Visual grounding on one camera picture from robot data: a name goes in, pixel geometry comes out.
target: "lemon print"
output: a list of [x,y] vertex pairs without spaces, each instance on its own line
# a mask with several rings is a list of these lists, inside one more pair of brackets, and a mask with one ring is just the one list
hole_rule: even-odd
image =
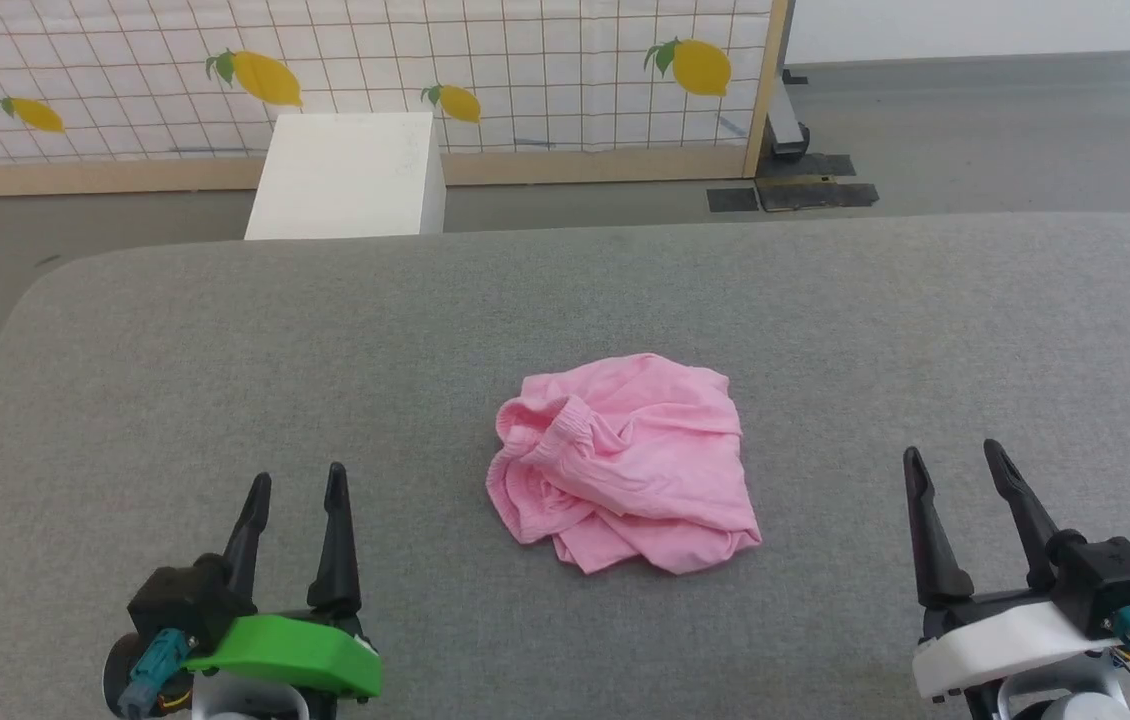
[[240,53],[223,50],[221,55],[211,55],[205,60],[205,77],[209,77],[210,69],[216,70],[227,85],[232,84],[232,77],[240,79],[241,87],[262,102],[294,105],[296,109],[303,106],[299,78],[294,77],[290,68],[286,68],[281,61],[268,55],[250,53],[249,50],[241,50]]
[[423,95],[432,101],[432,105],[441,104],[451,118],[463,120],[466,123],[481,122],[481,102],[470,92],[452,85],[436,85],[423,88]]
[[23,122],[45,132],[63,132],[63,119],[49,109],[44,102],[25,99],[24,97],[5,97],[0,99],[0,111],[9,118],[18,118]]
[[729,85],[729,58],[721,49],[702,40],[673,38],[662,45],[654,45],[646,53],[644,67],[649,68],[649,59],[659,73],[667,75],[667,66],[680,87],[692,95],[725,96]]

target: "white box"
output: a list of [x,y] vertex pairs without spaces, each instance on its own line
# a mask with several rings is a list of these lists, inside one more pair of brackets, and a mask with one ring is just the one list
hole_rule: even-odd
[[445,176],[431,113],[281,115],[245,240],[442,232]]

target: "crumpled garment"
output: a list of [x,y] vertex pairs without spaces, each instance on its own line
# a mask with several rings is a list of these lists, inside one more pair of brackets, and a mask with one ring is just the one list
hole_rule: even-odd
[[644,556],[692,573],[760,544],[729,378],[644,354],[525,378],[486,488],[520,543],[591,574]]

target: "gray floor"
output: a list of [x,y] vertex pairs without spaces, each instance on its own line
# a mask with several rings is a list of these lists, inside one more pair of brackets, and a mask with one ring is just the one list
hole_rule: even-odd
[[[705,186],[450,191],[447,231],[970,211],[1130,211],[1130,55],[809,68],[793,87],[812,150],[847,151],[870,209],[710,214]],[[249,192],[0,199],[0,328],[42,274],[81,255],[236,240]]]

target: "gray fabric surface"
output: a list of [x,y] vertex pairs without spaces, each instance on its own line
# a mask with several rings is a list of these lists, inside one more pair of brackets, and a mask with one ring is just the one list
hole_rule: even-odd
[[[530,373],[660,352],[731,378],[765,544],[582,578],[484,493]],[[346,717],[962,717],[914,696],[904,446],[981,589],[1025,561],[981,441],[1060,524],[1130,537],[1130,217],[487,233],[77,261],[0,341],[0,717],[103,717],[150,569],[220,550],[273,475],[264,609],[353,477],[385,696]],[[1130,694],[1130,682],[1125,684]]]

